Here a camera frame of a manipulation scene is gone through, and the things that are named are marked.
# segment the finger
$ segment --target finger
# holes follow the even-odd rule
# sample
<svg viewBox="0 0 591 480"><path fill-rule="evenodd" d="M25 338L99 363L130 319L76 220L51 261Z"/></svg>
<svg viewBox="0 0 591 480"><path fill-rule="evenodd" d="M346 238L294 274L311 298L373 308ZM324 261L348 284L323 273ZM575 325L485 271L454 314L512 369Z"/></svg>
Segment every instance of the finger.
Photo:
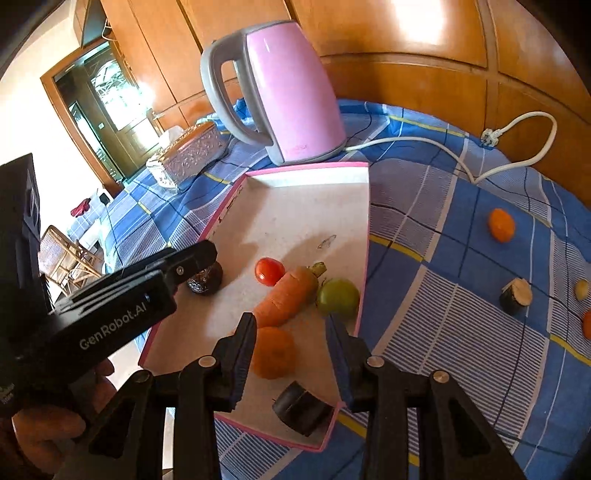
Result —
<svg viewBox="0 0 591 480"><path fill-rule="evenodd" d="M115 367L111 363L111 360L105 358L101 363L99 363L95 368L97 375L102 375L103 377L108 377L115 372Z"/></svg>
<svg viewBox="0 0 591 480"><path fill-rule="evenodd" d="M18 437L31 442L75 438L86 428L79 415L54 405L21 410L12 418L12 425Z"/></svg>
<svg viewBox="0 0 591 480"><path fill-rule="evenodd" d="M44 473L53 475L64 462L64 454L60 452L55 443L49 440L31 442L27 439L21 440L17 435L17 441L28 460Z"/></svg>
<svg viewBox="0 0 591 480"><path fill-rule="evenodd" d="M97 377L95 393L92 397L92 406L97 413L100 413L111 398L115 396L117 389L105 377Z"/></svg>

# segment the wooden cabinet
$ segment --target wooden cabinet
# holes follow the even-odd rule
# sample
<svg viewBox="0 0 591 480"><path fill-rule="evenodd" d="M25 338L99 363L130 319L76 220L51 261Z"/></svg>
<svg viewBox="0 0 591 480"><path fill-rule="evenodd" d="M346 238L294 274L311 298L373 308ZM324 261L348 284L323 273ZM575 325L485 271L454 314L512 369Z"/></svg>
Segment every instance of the wooden cabinet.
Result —
<svg viewBox="0 0 591 480"><path fill-rule="evenodd" d="M159 112L174 105L177 99L144 37L130 3L121 0L101 0L101 2L132 74L142 91L152 98L153 110ZM162 117L160 124L165 130L174 125L183 128L189 125L178 108Z"/></svg>
<svg viewBox="0 0 591 480"><path fill-rule="evenodd" d="M204 47L239 28L298 21L340 97L399 105L480 136L544 110L558 135L539 168L591 206L584 157L591 96L562 49L517 0L101 0L154 112L186 127L212 111L199 74ZM231 100L233 66L222 69ZM534 155L550 126L529 119L504 135L512 161Z"/></svg>
<svg viewBox="0 0 591 480"><path fill-rule="evenodd" d="M289 20L283 0L227 0L223 2L179 0L202 48L236 30L273 20ZM232 63L222 67L224 80L234 78Z"/></svg>
<svg viewBox="0 0 591 480"><path fill-rule="evenodd" d="M82 45L82 30L86 21L86 11L88 10L89 0L75 0L74 6L74 33L78 39L78 43Z"/></svg>
<svg viewBox="0 0 591 480"><path fill-rule="evenodd" d="M457 70L375 59L325 59L338 97L401 105L469 132L484 129L486 80Z"/></svg>
<svg viewBox="0 0 591 480"><path fill-rule="evenodd" d="M417 53L486 66L474 0L293 0L320 55Z"/></svg>
<svg viewBox="0 0 591 480"><path fill-rule="evenodd" d="M488 0L499 71L545 92L591 121L591 96L552 35L515 0Z"/></svg>

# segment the pink electric kettle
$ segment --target pink electric kettle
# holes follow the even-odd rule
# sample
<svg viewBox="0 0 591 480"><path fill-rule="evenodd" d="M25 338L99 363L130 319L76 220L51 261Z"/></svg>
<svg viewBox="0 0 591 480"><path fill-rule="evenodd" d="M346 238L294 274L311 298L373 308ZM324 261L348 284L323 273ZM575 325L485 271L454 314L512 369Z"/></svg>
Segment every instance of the pink electric kettle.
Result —
<svg viewBox="0 0 591 480"><path fill-rule="evenodd" d="M258 131L241 122L228 98L221 68L231 60ZM294 21L255 25L216 40L203 52L201 77L230 133L266 146L275 165L324 160L345 146L335 93Z"/></svg>

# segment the blue checkered tablecloth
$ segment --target blue checkered tablecloth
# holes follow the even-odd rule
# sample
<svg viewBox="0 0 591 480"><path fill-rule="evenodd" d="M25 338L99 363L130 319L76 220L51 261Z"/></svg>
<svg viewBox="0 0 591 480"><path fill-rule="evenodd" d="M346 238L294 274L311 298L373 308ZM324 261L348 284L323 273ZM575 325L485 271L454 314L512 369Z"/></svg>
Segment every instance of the blue checkered tablecloth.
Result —
<svg viewBox="0 0 591 480"><path fill-rule="evenodd" d="M349 145L417 136L461 156L476 175L508 160L437 118L403 108L339 102ZM243 102L236 106L252 122ZM591 275L591 213L533 168L474 186L439 148L384 143L329 161L370 164L371 242L360 336L401 369L450 371L482 410L528 478L554 479L591 427L591 342L573 286ZM165 245L194 243L232 183L272 166L264 150L233 141L228 155L180 186L158 187L142 172L101 218L106 262L121 268ZM489 212L516 221L495 242ZM515 277L532 286L532 305L515 317L499 308ZM137 339L143 347L146 335ZM410 411L410 477L418 478L416 414ZM356 479L367 417L340 413L327 449L302 452L216 423L220 463L230 479Z"/></svg>

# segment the green tomato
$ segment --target green tomato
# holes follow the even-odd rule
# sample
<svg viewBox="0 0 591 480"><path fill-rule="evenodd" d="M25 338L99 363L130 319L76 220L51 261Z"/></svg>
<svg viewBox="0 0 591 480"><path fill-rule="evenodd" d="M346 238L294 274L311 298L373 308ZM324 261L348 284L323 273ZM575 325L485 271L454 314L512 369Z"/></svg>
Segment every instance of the green tomato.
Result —
<svg viewBox="0 0 591 480"><path fill-rule="evenodd" d="M342 320L356 318L359 290L346 278L331 278L318 290L316 306L323 316L331 314Z"/></svg>

